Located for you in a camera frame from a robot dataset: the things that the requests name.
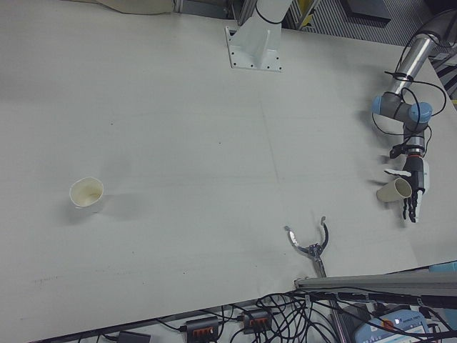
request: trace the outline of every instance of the black cable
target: black cable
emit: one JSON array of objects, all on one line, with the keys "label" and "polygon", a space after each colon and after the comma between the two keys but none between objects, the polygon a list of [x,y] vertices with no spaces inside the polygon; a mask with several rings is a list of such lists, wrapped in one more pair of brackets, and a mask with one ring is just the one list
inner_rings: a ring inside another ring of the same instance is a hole
[{"label": "black cable", "polygon": [[339,342],[338,337],[326,325],[319,323],[319,322],[313,322],[313,324],[323,327],[333,337],[333,339],[335,339],[335,342]]},{"label": "black cable", "polygon": [[112,342],[117,342],[117,339],[118,339],[118,337],[115,337],[115,336],[108,336],[107,334],[102,334],[102,336],[103,336],[105,339],[107,339],[107,340],[109,340],[109,341],[112,341]]},{"label": "black cable", "polygon": [[265,330],[262,331],[261,333],[265,336],[265,343],[267,343],[267,342],[268,342],[268,336],[266,335],[266,332],[267,332],[267,330],[268,330],[268,327],[264,327],[264,329],[265,329]]},{"label": "black cable", "polygon": [[[288,304],[292,304],[293,307],[294,307],[294,310],[291,311],[289,314],[285,315],[283,309],[282,309],[282,306],[284,304],[278,304],[274,299],[273,299],[273,295],[276,295],[280,298],[282,298],[282,300],[284,301],[284,303],[288,303]],[[296,330],[295,332],[291,333],[290,332],[290,327],[291,327],[291,323],[296,321],[296,318],[298,315],[301,314],[301,310],[304,308],[305,306],[305,303],[303,303],[303,301],[300,301],[300,300],[297,300],[297,299],[293,299],[292,302],[287,302],[287,300],[285,299],[285,297],[289,297],[289,298],[292,298],[289,294],[270,294],[270,295],[267,295],[263,298],[260,298],[258,299],[256,305],[259,307],[259,308],[276,308],[279,312],[279,314],[282,315],[283,317],[283,320],[282,322],[279,324],[275,318],[275,316],[272,316],[272,320],[273,322],[275,323],[276,325],[276,330],[274,329],[274,327],[271,328],[271,331],[273,332],[273,336],[268,338],[268,341],[267,343],[269,343],[271,340],[273,340],[275,337],[280,337],[281,341],[282,339],[285,339],[287,342],[289,342],[290,340],[292,340],[294,342],[295,339],[299,338],[300,335],[302,335],[302,333],[305,331],[305,328],[306,328],[306,323],[303,324],[303,327],[301,328],[301,322],[303,320],[302,316],[300,316],[299,320],[298,320],[298,323],[295,323],[296,324]],[[265,299],[270,299],[271,302],[273,302],[275,304],[274,307],[270,306],[270,305],[266,305],[263,303],[263,301]],[[283,332],[288,330],[287,332],[287,335],[284,336],[283,335]]]},{"label": "black cable", "polygon": [[406,143],[409,142],[409,140],[414,137],[416,134],[418,134],[419,132],[417,132],[417,128],[419,127],[419,124],[421,122],[421,107],[419,106],[419,100],[417,100],[417,96],[414,94],[413,91],[411,91],[409,88],[406,88],[406,87],[403,87],[400,92],[401,92],[401,96],[403,96],[403,91],[409,91],[411,93],[411,95],[413,96],[414,98],[414,101],[416,103],[416,106],[417,106],[417,122],[416,122],[416,125],[414,126],[414,130],[411,132],[411,134],[409,135],[409,137],[403,141],[403,145],[405,146]]},{"label": "black cable", "polygon": [[224,332],[224,327],[226,325],[226,321],[225,321],[225,317],[224,317],[224,315],[225,315],[224,314],[224,306],[221,306],[221,313],[222,313],[221,331],[219,332],[216,341],[220,340],[220,338],[222,337],[222,333]]},{"label": "black cable", "polygon": [[295,328],[296,328],[295,334],[291,337],[292,342],[295,341],[295,339],[298,339],[304,333],[304,331],[306,329],[306,325],[308,324],[308,322],[306,321],[306,303],[303,303],[303,304],[299,303],[299,304],[300,305],[297,307],[297,303],[294,303],[293,307],[295,310],[292,311],[290,314],[288,314],[288,317],[289,317],[292,313],[296,312],[290,321],[290,324],[294,323]]},{"label": "black cable", "polygon": [[408,81],[408,82],[411,82],[412,84],[425,84],[426,86],[431,86],[431,87],[436,88],[437,90],[439,90],[441,92],[441,94],[443,95],[443,99],[444,99],[443,106],[440,108],[439,111],[437,111],[436,113],[432,114],[431,116],[436,116],[437,114],[440,114],[446,108],[446,105],[448,103],[448,97],[447,97],[446,92],[440,86],[437,86],[436,84],[432,84],[431,82],[426,82],[426,81],[416,81],[416,80],[412,80],[412,79],[411,80],[404,80],[401,77],[396,76],[395,74],[390,73],[390,72],[388,72],[387,74],[390,74],[397,81]]},{"label": "black cable", "polygon": [[317,325],[315,325],[312,321],[311,321],[311,311],[310,311],[310,314],[309,314],[309,317],[307,317],[307,320],[308,320],[308,331],[306,333],[306,339],[308,339],[308,333],[309,333],[309,327],[313,327],[320,335],[321,335],[321,338],[326,342],[326,343],[331,343],[330,342],[330,339],[328,339],[328,337],[317,327]]},{"label": "black cable", "polygon": [[165,327],[168,327],[169,329],[172,329],[174,331],[178,331],[178,332],[181,332],[181,330],[178,328],[178,327],[172,327],[170,324],[167,324],[165,322],[162,322],[160,319],[155,319],[156,322],[164,325]]},{"label": "black cable", "polygon": [[233,307],[231,308],[231,314],[230,314],[229,317],[225,317],[225,316],[220,315],[220,314],[217,314],[217,313],[215,313],[215,312],[208,311],[207,309],[200,309],[199,312],[204,312],[204,313],[212,314],[213,316],[220,317],[220,318],[222,318],[223,320],[224,320],[224,318],[225,318],[225,323],[227,323],[227,322],[229,322],[229,321],[231,321],[231,320],[233,320],[233,321],[235,321],[235,322],[237,321],[237,320],[236,320],[236,317],[235,317],[235,318],[232,317],[232,316],[233,316]]},{"label": "black cable", "polygon": [[388,135],[391,135],[391,136],[403,136],[403,134],[394,134],[392,132],[385,132],[384,130],[382,130],[381,127],[379,127],[378,123],[376,123],[376,120],[374,120],[374,113],[371,112],[371,118],[373,119],[373,123],[374,125],[376,126],[376,128],[381,131],[383,134],[388,134]]},{"label": "black cable", "polygon": [[426,150],[425,150],[425,152],[423,153],[423,156],[422,156],[422,157],[425,157],[425,156],[427,155],[428,143],[430,143],[431,137],[433,136],[433,131],[431,131],[430,125],[428,125],[426,128],[430,130],[430,136],[429,136],[429,138],[427,139]]},{"label": "black cable", "polygon": [[326,322],[328,323],[328,325],[332,328],[333,330],[333,333],[335,334],[334,332],[334,329],[333,329],[333,324],[330,322],[330,320],[328,320],[328,318],[322,314],[322,312],[318,311],[317,309],[312,309],[311,310],[312,312],[316,312],[317,314],[319,314],[323,319],[326,320]]},{"label": "black cable", "polygon": [[[310,312],[312,311],[313,309],[313,305],[314,303],[312,302],[311,305],[309,305],[309,309],[310,309]],[[304,333],[304,338],[305,338],[305,343],[308,343],[308,333],[309,333],[309,324],[306,325],[306,330],[305,330],[305,333]]]},{"label": "black cable", "polygon": [[431,312],[440,322],[442,325],[446,327],[447,330],[454,331],[454,329],[443,319],[440,314],[435,311],[434,309],[431,309],[430,307],[423,307],[424,309],[427,309],[429,312]]},{"label": "black cable", "polygon": [[[440,329],[440,326],[439,326],[439,325],[438,325],[438,330],[440,330],[440,332],[441,332],[441,329]],[[442,340],[442,339],[440,339],[440,343],[443,343],[443,340]]]},{"label": "black cable", "polygon": [[236,337],[240,332],[242,332],[243,330],[244,330],[244,329],[240,329],[240,330],[238,330],[237,332],[235,332],[235,333],[233,334],[233,336],[230,338],[230,343],[233,343],[233,340],[235,339],[235,337]]}]

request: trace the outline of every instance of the black wire bundle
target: black wire bundle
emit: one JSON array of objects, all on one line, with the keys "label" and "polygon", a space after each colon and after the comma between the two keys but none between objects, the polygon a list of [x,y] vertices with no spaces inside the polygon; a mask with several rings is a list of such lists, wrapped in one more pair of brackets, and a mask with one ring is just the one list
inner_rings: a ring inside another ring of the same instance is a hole
[{"label": "black wire bundle", "polygon": [[[389,294],[389,295],[396,295],[396,296],[409,296],[409,294],[395,294],[390,292],[377,292],[370,289],[362,289],[357,287],[330,287],[322,289],[323,292],[328,291],[335,291],[337,289],[354,289],[355,294],[359,294],[360,292],[357,291],[365,291],[371,292],[373,294]],[[448,329],[445,332],[434,332],[434,333],[425,333],[425,334],[414,334],[405,332],[402,329],[390,326],[385,327],[378,324],[374,324],[369,322],[364,318],[360,318],[356,314],[348,312],[347,310],[341,308],[340,304],[345,304],[346,306],[354,307],[355,305],[338,299],[336,297],[336,302],[338,303],[337,307],[332,307],[325,302],[322,302],[321,298],[318,298],[316,295],[318,292],[308,292],[303,289],[297,289],[296,291],[287,292],[287,293],[274,293],[268,294],[265,297],[259,298],[255,302],[255,307],[257,309],[262,309],[267,311],[271,314],[271,327],[267,327],[265,324],[257,324],[257,327],[253,327],[253,340],[252,343],[272,343],[274,340],[277,343],[307,343],[308,342],[308,335],[310,331],[314,331],[317,335],[321,338],[322,341],[325,343],[332,343],[332,342],[339,342],[337,333],[333,328],[332,323],[327,319],[327,317],[320,311],[318,311],[315,307],[320,306],[327,309],[335,309],[340,314],[347,314],[360,322],[365,324],[371,325],[377,329],[383,330],[385,332],[391,332],[393,334],[400,334],[407,337],[413,337],[414,339],[420,341],[421,343],[429,343],[438,341],[440,339],[445,338],[454,338],[457,337],[457,331],[453,330],[444,320],[432,309],[428,307],[423,307],[433,313],[435,317],[441,321],[441,323]],[[239,309],[242,311],[242,315],[250,316],[250,310],[253,309],[245,309],[238,305],[232,304],[231,306],[231,314],[229,316],[225,315],[224,307],[221,307],[221,313],[217,314],[214,312],[210,312],[207,310],[201,310],[202,312],[215,315],[217,317],[222,318],[220,322],[222,328],[219,332],[219,336],[215,340],[219,340],[221,335],[224,331],[224,325],[229,321],[240,321],[240,316],[234,316],[234,310]],[[382,321],[382,318],[377,317],[372,312],[369,312],[367,309],[363,309],[358,307],[362,311],[367,312],[370,314],[371,317],[377,318]],[[182,331],[177,327],[172,327],[171,325],[162,322],[160,319],[157,320],[161,324],[166,325],[169,329]],[[241,328],[236,331],[230,338],[230,343],[236,343],[235,339],[238,335],[240,335],[245,328]]]}]

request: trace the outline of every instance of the silver metal tube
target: silver metal tube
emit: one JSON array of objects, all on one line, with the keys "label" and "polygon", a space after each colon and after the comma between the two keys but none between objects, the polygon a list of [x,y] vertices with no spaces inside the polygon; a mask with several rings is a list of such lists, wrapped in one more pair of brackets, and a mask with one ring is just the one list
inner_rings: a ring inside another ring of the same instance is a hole
[{"label": "silver metal tube", "polygon": [[[320,277],[327,277],[326,270],[323,267],[322,259],[320,257],[318,257],[318,258],[314,259],[314,262],[316,263],[317,270],[320,274]],[[330,304],[331,307],[335,308],[335,309],[331,310],[331,314],[333,317],[333,323],[335,324],[336,333],[338,334],[340,343],[347,343],[346,336],[344,335],[343,324],[341,323],[341,319],[338,316],[338,311],[336,310],[336,308],[338,308],[338,304],[336,303],[335,300],[329,300],[328,303]]]},{"label": "silver metal tube", "polygon": [[[406,74],[411,77],[416,77],[423,63],[427,60],[428,55],[431,53],[433,48],[436,47],[436,41],[438,39],[432,36],[434,39],[425,34],[419,34],[416,37],[416,40],[413,43],[413,46],[409,50],[405,59],[401,63],[397,72]],[[388,91],[400,94],[402,88],[408,88],[411,85],[411,82],[407,78],[399,78],[401,80],[393,80]]]}]

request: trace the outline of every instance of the teal object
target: teal object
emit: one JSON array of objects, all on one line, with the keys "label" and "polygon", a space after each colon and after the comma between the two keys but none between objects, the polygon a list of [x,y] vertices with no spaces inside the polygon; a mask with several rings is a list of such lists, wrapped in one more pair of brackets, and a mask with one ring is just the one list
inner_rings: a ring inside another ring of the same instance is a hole
[{"label": "teal object", "polygon": [[[430,272],[457,272],[457,262],[449,262],[445,264],[436,264],[428,268]],[[444,314],[448,320],[448,324],[457,330],[457,309],[445,309]]]},{"label": "teal object", "polygon": [[381,100],[382,96],[378,95],[376,98],[374,98],[373,103],[371,104],[371,111],[376,114],[381,113]]},{"label": "teal object", "polygon": [[432,108],[428,102],[419,102],[419,105],[414,104],[411,105],[409,109],[409,117],[413,121],[417,121],[419,119],[419,123],[425,124],[431,118]]}]

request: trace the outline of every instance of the cable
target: cable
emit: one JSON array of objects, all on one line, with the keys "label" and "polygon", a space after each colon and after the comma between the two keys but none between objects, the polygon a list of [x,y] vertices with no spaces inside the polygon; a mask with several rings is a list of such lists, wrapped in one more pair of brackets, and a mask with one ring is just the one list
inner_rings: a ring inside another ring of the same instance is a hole
[{"label": "cable", "polygon": [[371,118],[373,119],[373,123],[374,125],[376,126],[376,128],[381,131],[383,134],[388,134],[388,135],[391,135],[391,136],[403,136],[403,134],[394,134],[392,132],[385,132],[384,130],[382,130],[381,127],[379,127],[378,123],[376,123],[376,120],[374,120],[374,113],[371,112]]},{"label": "cable", "polygon": [[178,328],[178,327],[172,327],[170,324],[167,324],[165,322],[162,322],[160,319],[155,319],[156,322],[164,325],[165,327],[168,327],[169,329],[172,329],[174,331],[178,331],[178,332],[181,332],[181,330]]},{"label": "cable", "polygon": [[217,313],[215,313],[215,312],[208,311],[207,309],[200,309],[199,312],[204,312],[204,313],[212,314],[213,316],[220,317],[220,318],[222,318],[223,320],[224,320],[224,318],[225,318],[225,319],[226,319],[226,320],[225,320],[225,323],[227,323],[227,322],[229,322],[229,321],[231,321],[231,320],[233,320],[233,321],[236,322],[236,318],[233,318],[233,317],[232,317],[232,316],[233,316],[233,307],[231,308],[231,314],[230,314],[229,317],[225,317],[225,316],[220,315],[220,314],[217,314]]},{"label": "cable", "polygon": [[323,319],[325,319],[325,321],[328,323],[328,325],[330,325],[330,327],[333,328],[333,324],[327,319],[326,316],[324,316],[322,314],[322,312],[318,311],[317,309],[312,309],[312,312],[319,314]]},{"label": "cable", "polygon": [[309,325],[307,326],[308,327],[308,330],[306,332],[306,342],[307,342],[307,339],[308,339],[308,333],[309,333],[309,327],[313,327],[320,335],[321,335],[321,338],[326,342],[326,343],[331,343],[330,342],[330,339],[328,339],[328,337],[317,327],[317,325],[315,325],[315,323],[313,323],[311,321],[311,318],[310,317],[307,317],[307,320],[308,320],[308,323]]},{"label": "cable", "polygon": [[423,156],[422,156],[422,157],[425,157],[425,156],[427,155],[428,143],[430,143],[431,137],[433,136],[433,131],[431,131],[430,125],[428,125],[428,126],[426,127],[426,129],[429,129],[429,130],[430,130],[430,136],[429,136],[429,138],[427,139],[426,150],[425,150],[425,152],[423,153]]},{"label": "cable", "polygon": [[338,337],[324,324],[319,323],[319,322],[313,322],[313,325],[319,325],[319,326],[323,327],[333,337],[333,339],[335,339],[335,342],[339,342]]},{"label": "cable", "polygon": [[230,338],[230,343],[233,343],[233,340],[235,339],[235,337],[236,337],[240,332],[242,332],[243,330],[244,330],[244,329],[240,329],[240,330],[238,330],[237,332],[235,332],[235,333],[233,334],[233,336]]},{"label": "cable", "polygon": [[[390,73],[390,72],[387,72],[387,71],[386,71],[386,73],[391,75],[397,81],[405,81],[404,79],[401,79],[399,76],[396,76],[395,73]],[[444,109],[446,108],[446,105],[448,103],[448,97],[447,97],[446,92],[440,86],[437,86],[436,84],[432,84],[431,82],[426,82],[426,81],[408,80],[408,82],[411,82],[412,84],[425,84],[426,86],[431,86],[431,87],[436,88],[437,90],[439,90],[441,92],[441,94],[443,95],[443,99],[444,99],[443,106],[440,108],[439,111],[437,111],[436,113],[432,114],[431,116],[436,116],[437,114],[440,114],[442,111],[444,111]]]},{"label": "cable", "polygon": [[[271,306],[268,306],[268,305],[263,304],[263,299],[265,299],[266,297],[264,297],[264,298],[262,298],[262,299],[259,299],[259,300],[257,301],[257,306],[258,306],[258,307],[260,307],[260,308],[264,308],[264,307],[272,308]],[[275,332],[275,330],[272,328],[272,332],[274,333],[274,335],[275,335],[275,336],[279,336],[279,337],[282,338],[282,339],[287,339],[287,340],[298,338],[298,337],[303,333],[303,331],[304,331],[304,327],[303,327],[303,329],[299,330],[299,326],[300,326],[300,324],[301,324],[301,318],[300,318],[299,321],[298,321],[298,328],[297,328],[297,330],[296,330],[296,332],[295,332],[295,334],[294,334],[293,336],[291,336],[291,333],[290,333],[290,324],[291,324],[291,323],[297,318],[297,316],[301,313],[301,310],[302,310],[303,307],[306,305],[306,303],[303,303],[303,301],[299,301],[299,300],[296,300],[296,299],[295,299],[293,302],[290,302],[290,304],[293,304],[293,305],[295,306],[295,310],[292,311],[292,312],[290,312],[289,314],[285,315],[285,314],[284,314],[284,311],[283,311],[282,308],[281,308],[281,305],[277,304],[277,303],[274,301],[273,297],[270,297],[270,300],[275,304],[275,307],[277,308],[277,310],[280,311],[280,314],[282,314],[282,316],[283,316],[283,321],[282,321],[280,324],[278,324],[278,322],[276,321],[275,316],[272,316],[272,320],[274,321],[274,323],[275,323],[275,325],[276,325],[276,327],[277,327],[277,332]],[[283,335],[282,335],[282,332],[284,332],[286,329],[288,330],[287,336],[283,336]]]},{"label": "cable", "polygon": [[434,309],[431,309],[430,307],[423,307],[424,309],[427,309],[429,312],[431,312],[440,322],[442,325],[446,327],[447,330],[454,331],[454,329],[443,319],[440,314],[435,311]]},{"label": "cable", "polygon": [[108,336],[107,334],[102,334],[102,336],[103,336],[105,339],[107,339],[107,340],[109,340],[109,341],[112,341],[112,342],[117,342],[117,339],[118,339],[118,337],[115,337],[115,336]]},{"label": "cable", "polygon": [[403,141],[403,145],[405,146],[406,143],[409,142],[409,140],[411,139],[411,137],[413,137],[415,134],[418,134],[419,132],[417,132],[417,128],[419,127],[419,123],[421,122],[421,107],[419,106],[419,101],[417,100],[417,96],[414,94],[413,91],[411,91],[409,88],[406,88],[406,87],[403,87],[401,89],[401,96],[403,97],[403,91],[409,91],[411,93],[411,95],[413,96],[414,98],[414,101],[416,102],[416,106],[417,106],[417,122],[416,122],[416,125],[414,126],[414,130],[411,132],[411,134],[409,135],[409,137]]}]

